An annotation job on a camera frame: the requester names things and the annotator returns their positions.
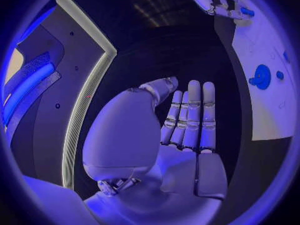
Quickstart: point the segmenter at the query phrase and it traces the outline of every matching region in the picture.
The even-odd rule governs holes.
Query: white panel
[[[249,0],[243,0],[255,16],[250,26],[236,26],[232,46],[247,79],[253,116],[252,140],[270,140],[290,137],[296,124],[296,93],[291,65],[285,60],[284,45],[275,28],[260,9]],[[256,68],[264,64],[271,72],[271,83],[266,90],[249,84]],[[284,79],[279,80],[276,72]]]

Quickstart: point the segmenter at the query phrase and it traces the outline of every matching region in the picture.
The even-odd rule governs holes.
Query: blue glowing panel
[[[24,41],[54,10],[55,7],[52,7],[51,9],[43,13],[40,17],[38,17],[35,21],[33,21],[20,38],[19,43]]]
[[[30,92],[36,85],[38,85],[43,79],[48,77],[55,71],[55,67],[52,63],[38,69],[35,73],[29,76],[24,82],[22,82],[19,87],[10,96],[9,100],[5,104],[3,111],[4,124],[7,126],[9,123],[15,109],[22,100],[22,98]]]

